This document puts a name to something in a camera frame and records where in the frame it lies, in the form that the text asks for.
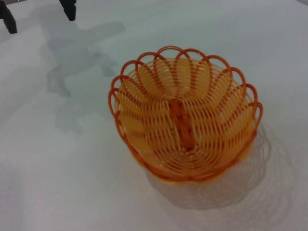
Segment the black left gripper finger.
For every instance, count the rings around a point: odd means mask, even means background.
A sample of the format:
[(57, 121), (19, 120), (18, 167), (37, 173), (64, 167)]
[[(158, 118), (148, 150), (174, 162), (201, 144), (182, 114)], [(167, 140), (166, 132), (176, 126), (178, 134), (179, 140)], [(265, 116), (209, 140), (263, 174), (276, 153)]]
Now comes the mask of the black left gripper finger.
[(76, 18), (76, 0), (59, 0), (69, 21), (74, 21)]
[(0, 1), (0, 18), (10, 34), (17, 33), (16, 21), (3, 0)]

